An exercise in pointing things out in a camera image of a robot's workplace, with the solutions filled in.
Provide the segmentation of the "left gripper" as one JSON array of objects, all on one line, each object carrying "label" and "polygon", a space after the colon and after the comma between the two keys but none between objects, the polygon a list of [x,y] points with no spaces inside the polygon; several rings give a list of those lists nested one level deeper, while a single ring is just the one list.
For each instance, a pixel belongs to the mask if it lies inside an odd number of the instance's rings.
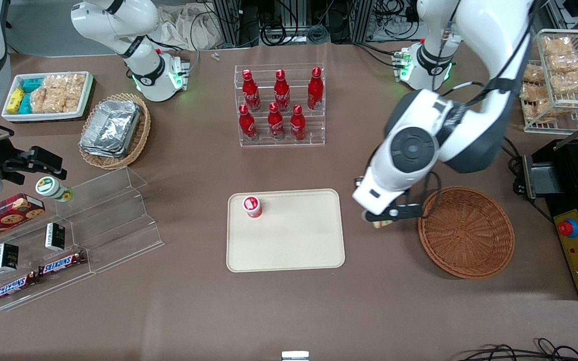
[{"label": "left gripper", "polygon": [[364,208],[362,219],[369,223],[419,219],[422,205],[392,203],[412,185],[413,178],[399,171],[368,169],[352,197]]}]

